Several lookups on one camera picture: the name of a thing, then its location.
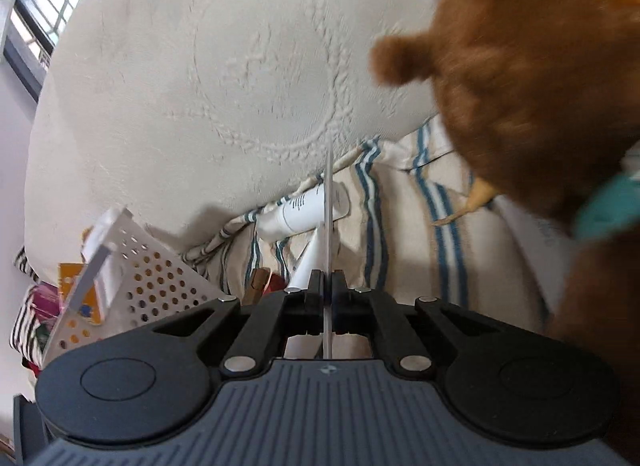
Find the ridged gray plastic surface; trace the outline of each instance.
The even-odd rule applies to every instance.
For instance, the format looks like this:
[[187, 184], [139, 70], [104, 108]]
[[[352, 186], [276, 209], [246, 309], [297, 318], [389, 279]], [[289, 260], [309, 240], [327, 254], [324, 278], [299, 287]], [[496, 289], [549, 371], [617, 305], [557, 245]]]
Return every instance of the ridged gray plastic surface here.
[[33, 464], [622, 466], [626, 462], [597, 440], [553, 451], [492, 442], [459, 423], [433, 386], [398, 379], [377, 360], [276, 360], [256, 380], [227, 383], [198, 422], [160, 444], [108, 451], [58, 440]]

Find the perforated basket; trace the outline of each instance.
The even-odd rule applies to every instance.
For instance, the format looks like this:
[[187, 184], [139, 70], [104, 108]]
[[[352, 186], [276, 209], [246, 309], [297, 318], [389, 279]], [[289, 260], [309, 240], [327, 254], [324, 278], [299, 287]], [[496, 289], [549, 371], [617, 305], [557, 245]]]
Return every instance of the perforated basket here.
[[[118, 264], [122, 281], [111, 306], [101, 313], [102, 323], [95, 325], [78, 309], [107, 258]], [[42, 366], [69, 350], [224, 295], [137, 225], [129, 210], [123, 209], [67, 298], [45, 347]]]

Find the green object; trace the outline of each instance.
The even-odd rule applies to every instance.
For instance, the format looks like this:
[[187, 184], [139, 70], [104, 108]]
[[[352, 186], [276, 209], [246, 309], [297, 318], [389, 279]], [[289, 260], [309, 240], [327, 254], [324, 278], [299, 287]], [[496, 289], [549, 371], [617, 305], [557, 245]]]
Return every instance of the green object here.
[[603, 184], [578, 211], [576, 240], [602, 239], [640, 221], [640, 183], [619, 173]]

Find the brown stuffed animal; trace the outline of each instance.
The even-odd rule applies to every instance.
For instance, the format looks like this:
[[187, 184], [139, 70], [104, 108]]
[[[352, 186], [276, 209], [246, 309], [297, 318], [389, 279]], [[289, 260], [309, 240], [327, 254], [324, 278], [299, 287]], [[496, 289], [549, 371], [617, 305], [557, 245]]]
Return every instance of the brown stuffed animal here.
[[[640, 140], [640, 0], [441, 0], [428, 31], [382, 38], [370, 67], [381, 84], [431, 79], [477, 196], [567, 229]], [[640, 464], [640, 225], [580, 254], [550, 334], [616, 369], [608, 440]]]

